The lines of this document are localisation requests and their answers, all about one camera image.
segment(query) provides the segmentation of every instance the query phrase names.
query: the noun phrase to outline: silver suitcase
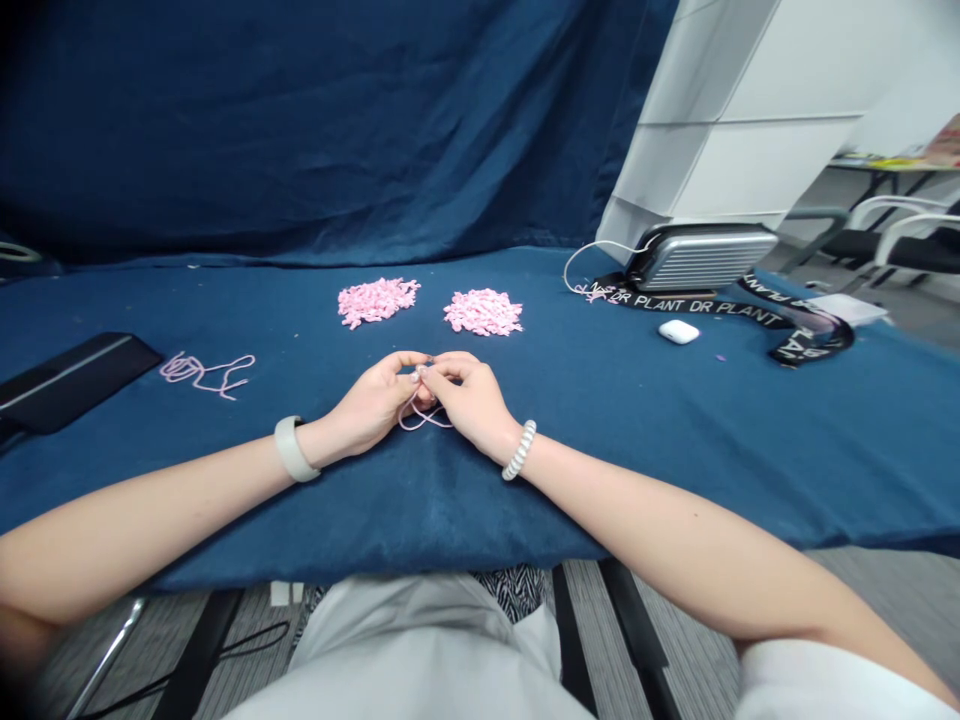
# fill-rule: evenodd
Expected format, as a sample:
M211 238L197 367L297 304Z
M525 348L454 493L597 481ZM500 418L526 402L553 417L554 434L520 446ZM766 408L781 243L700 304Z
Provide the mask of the silver suitcase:
M660 225L637 247L645 247L627 266L637 292L719 290L746 275L777 244L762 225Z

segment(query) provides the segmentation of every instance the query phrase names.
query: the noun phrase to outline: white cable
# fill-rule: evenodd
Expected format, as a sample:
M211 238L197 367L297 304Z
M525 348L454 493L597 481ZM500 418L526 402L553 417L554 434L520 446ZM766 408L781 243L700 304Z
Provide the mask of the white cable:
M573 255L571 255L571 256L570 256L570 259L567 260L567 264L563 266L563 284L566 285L566 286L567 286L567 290L569 290L569 291L572 292L572 293L576 293L577 295L590 295L591 293L588 292L588 291L586 291L586 290L577 290L576 288L571 287L571 286L570 286L570 281L567 280L567 270L568 270L569 267L570 267L570 263L573 262L573 259L574 259L577 255L579 255L580 253L582 253L582 252L583 252L584 250L586 250L588 247L593 247L594 245L616 245L616 246L619 247L619 248L623 248L624 250L626 250L627 252L629 252L631 255L636 255L637 253L645 252L645 251L647 250L647 248L650 247L650 244L651 244L654 240L657 239L658 235L659 235L659 233L658 233L657 235L654 235L653 237L651 237L649 240L647 240L647 244L646 244L646 245L644 245L642 248L637 248L636 250L632 250L632 249L630 249L629 247L627 247L626 245L623 245L623 244L618 243L618 242L614 242L613 240L594 240L592 243L587 243L587 244L584 245L582 248L580 248L579 250L577 250Z

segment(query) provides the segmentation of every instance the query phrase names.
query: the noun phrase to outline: black cord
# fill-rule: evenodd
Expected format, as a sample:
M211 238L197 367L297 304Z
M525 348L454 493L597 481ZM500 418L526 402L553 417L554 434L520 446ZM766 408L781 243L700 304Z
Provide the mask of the black cord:
M262 637L267 633L273 632L277 628L281 628L281 627L283 628L283 632L280 633L280 635L276 637L274 640L271 640L265 645L258 645L257 647L251 648L250 650L242 650L240 652L235 652L235 653L229 652L230 650L235 650L236 648L246 645L249 642L253 642L257 638ZM275 645L279 644L287 636L288 632L290 632L290 622L288 620L274 623L273 625L265 627L263 630L258 630L257 632L247 635L245 638L241 640L237 640L237 642L233 643L232 645L227 645L222 650L220 650L220 657L217 658L217 664L219 665L224 660L235 660L236 658L247 657L248 655L253 655L255 653L262 652L263 650L272 648ZM86 715L81 715L79 718L77 718L77 720L100 720L101 718L104 718L107 715L115 713L117 710L122 710L123 708L133 705L134 703L138 703L141 700L146 700L148 697L152 697L153 695L156 695L157 693L161 693L167 689L167 681L170 679L172 675L173 673L167 673L163 677L159 677L153 682L148 683L147 685L144 685L139 690L134 690L129 695L126 695L120 698L112 705L108 705L102 710L97 710L92 713L87 713Z

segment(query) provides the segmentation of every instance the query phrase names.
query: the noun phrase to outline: gray carpet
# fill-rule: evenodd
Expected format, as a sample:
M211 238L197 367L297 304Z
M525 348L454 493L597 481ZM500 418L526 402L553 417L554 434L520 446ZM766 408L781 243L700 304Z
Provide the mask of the gray carpet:
M764 267L778 268L790 252L790 248L777 248ZM816 258L791 279L825 280L839 286L849 278L849 271ZM897 285L879 290L865 288L858 296L882 302L905 331L960 350L957 306ZM860 592L960 694L960 561L925 553L857 548L812 555ZM596 564L570 562L566 567L600 717L650 717ZM693 621L642 582L638 581L638 587L670 660L667 677L682 717L731 717L738 681L729 640ZM151 600L133 640L87 711L106 707L169 672L199 617L204 597L192 594ZM66 714L126 618L129 605L129 601L117 603L64 640L38 685L37 698L45 717ZM271 608L268 588L253 588L246 594L228 642L280 620L295 622L298 612L297 608ZM222 663L207 688L198 717L222 717L282 675L292 634L268 651ZM111 718L149 718L155 703L155 697L144 700Z

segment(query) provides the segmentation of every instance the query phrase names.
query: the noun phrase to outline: pearl bracelet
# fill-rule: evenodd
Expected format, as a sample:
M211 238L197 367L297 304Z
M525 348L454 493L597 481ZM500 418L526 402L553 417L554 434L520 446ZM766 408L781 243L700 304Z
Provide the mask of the pearl bracelet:
M537 423L533 420L527 420L523 424L523 437L520 438L520 447L517 448L513 460L503 469L501 476L507 482L513 480L520 474L524 461L527 459L527 453L530 452L530 443L533 442L533 436L537 434Z

